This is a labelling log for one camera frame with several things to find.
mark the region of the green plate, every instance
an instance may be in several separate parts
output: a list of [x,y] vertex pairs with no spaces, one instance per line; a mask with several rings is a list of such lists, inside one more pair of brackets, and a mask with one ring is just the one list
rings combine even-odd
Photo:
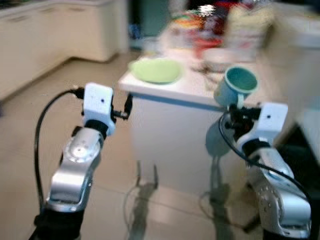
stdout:
[[166,58],[133,61],[129,69],[137,79],[154,84],[172,83],[181,76],[180,64]]

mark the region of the white kitchen cabinet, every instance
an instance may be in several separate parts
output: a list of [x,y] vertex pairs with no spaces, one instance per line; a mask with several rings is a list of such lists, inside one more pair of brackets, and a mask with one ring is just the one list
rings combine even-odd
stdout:
[[129,47],[129,1],[117,0],[114,3],[114,13],[116,17],[116,42],[119,53],[125,54],[130,50]]
[[104,62],[117,51],[114,4],[64,5],[66,44],[73,57]]
[[34,76],[40,76],[57,66],[68,56],[64,44],[64,19],[61,6],[51,5],[35,10],[35,31],[33,60]]
[[114,1],[50,3],[0,18],[0,100],[71,57],[105,62],[118,51]]
[[0,19],[0,98],[33,79],[34,20],[32,11]]

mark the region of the white container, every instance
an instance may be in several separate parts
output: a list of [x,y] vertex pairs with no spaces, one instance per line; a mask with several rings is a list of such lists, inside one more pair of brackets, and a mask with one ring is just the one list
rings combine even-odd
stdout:
[[143,38],[142,41],[143,55],[146,57],[155,57],[160,54],[159,40],[155,36]]
[[202,53],[204,63],[212,72],[222,73],[233,63],[237,62],[237,55],[231,49],[210,48]]

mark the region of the red item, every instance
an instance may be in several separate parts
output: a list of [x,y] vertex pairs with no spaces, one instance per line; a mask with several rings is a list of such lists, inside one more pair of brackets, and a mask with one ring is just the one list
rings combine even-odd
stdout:
[[222,39],[213,38],[213,39],[203,39],[203,38],[196,38],[194,41],[194,51],[195,56],[198,59],[202,58],[202,52],[206,49],[212,49],[219,47],[223,43]]
[[224,7],[228,10],[230,10],[230,8],[232,8],[234,5],[244,5],[242,3],[238,3],[238,2],[225,2],[225,1],[217,1],[214,3],[215,6],[219,6],[219,7]]
[[217,18],[215,22],[215,26],[213,29],[213,33],[215,35],[221,36],[225,33],[225,25],[226,25],[226,20],[224,18]]

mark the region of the white countertop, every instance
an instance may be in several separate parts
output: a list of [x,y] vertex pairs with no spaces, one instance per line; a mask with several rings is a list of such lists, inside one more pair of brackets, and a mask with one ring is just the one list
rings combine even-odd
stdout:
[[[159,85],[140,81],[130,72],[127,72],[118,82],[119,88],[136,94],[220,107],[214,100],[214,89],[207,90],[206,88],[205,76],[191,69],[195,63],[199,63],[200,61],[194,57],[194,53],[191,50],[170,49],[168,46],[169,31],[167,29],[160,36],[163,55],[181,63],[184,68],[181,79],[171,84]],[[245,104],[247,105],[256,105],[259,102],[278,101],[280,99],[280,91],[277,89],[277,85],[274,84],[275,80],[267,70],[263,59],[263,57],[260,57],[256,63],[236,64],[251,70],[256,74],[259,81],[258,91],[245,100]],[[221,79],[221,74],[217,74],[216,76]]]
[[20,12],[52,6],[55,4],[77,4],[77,5],[86,5],[86,6],[101,6],[107,4],[109,2],[116,1],[116,0],[31,0],[21,5],[1,9],[0,10],[0,18],[18,14]]

